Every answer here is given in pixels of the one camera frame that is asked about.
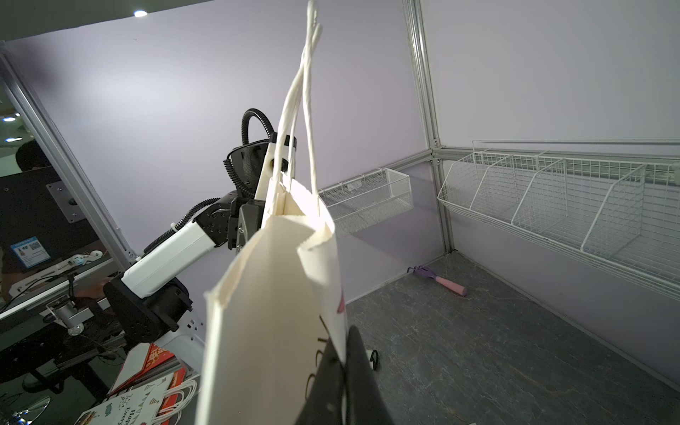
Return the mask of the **white paper bag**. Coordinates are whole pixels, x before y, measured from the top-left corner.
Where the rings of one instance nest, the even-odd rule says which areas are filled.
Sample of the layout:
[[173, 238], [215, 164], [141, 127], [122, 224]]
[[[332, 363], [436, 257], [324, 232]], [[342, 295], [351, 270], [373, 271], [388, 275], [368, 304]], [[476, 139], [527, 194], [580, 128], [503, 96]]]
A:
[[318, 12], [310, 2], [299, 70], [277, 126], [261, 228], [206, 296], [198, 424], [293, 424], [321, 384], [328, 345], [346, 355], [335, 223], [317, 185], [292, 175], [297, 121], [313, 134]]

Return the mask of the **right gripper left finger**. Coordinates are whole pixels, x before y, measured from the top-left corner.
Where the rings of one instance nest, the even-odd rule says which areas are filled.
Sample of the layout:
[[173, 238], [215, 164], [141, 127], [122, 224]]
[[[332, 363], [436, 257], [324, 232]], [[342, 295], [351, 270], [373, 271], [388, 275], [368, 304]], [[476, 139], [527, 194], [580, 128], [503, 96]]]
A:
[[329, 340], [326, 343], [317, 372], [310, 382], [311, 389], [306, 395], [296, 424], [343, 424], [345, 397], [345, 370], [336, 348]]

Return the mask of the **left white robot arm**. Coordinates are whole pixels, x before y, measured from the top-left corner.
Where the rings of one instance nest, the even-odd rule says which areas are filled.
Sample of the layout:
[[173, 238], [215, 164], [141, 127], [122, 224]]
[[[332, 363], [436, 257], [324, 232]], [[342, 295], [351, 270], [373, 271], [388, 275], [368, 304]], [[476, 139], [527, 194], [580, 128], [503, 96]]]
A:
[[227, 247], [241, 250], [261, 228], [265, 201], [256, 198], [274, 170], [276, 136], [235, 148], [225, 162], [241, 166], [232, 172], [244, 175], [244, 189], [232, 191], [200, 207], [189, 221], [157, 244], [141, 260], [104, 287], [104, 293], [131, 344], [156, 343], [182, 328], [180, 320], [192, 310], [189, 290], [178, 274], [210, 251]]

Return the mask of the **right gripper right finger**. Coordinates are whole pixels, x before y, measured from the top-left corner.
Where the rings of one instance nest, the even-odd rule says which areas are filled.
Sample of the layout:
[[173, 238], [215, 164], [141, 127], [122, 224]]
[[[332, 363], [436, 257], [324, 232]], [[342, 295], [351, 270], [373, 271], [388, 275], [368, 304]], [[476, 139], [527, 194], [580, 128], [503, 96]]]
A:
[[354, 425], [393, 424], [375, 380], [361, 333], [349, 329], [345, 363], [346, 423]]

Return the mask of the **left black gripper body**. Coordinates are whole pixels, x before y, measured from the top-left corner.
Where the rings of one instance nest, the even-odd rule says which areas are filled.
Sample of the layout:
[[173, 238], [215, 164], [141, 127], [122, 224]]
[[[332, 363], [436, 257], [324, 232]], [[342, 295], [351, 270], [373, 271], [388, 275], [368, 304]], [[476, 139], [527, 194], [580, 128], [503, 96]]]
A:
[[241, 251], [261, 228], [265, 201], [235, 198], [230, 204], [228, 249]]

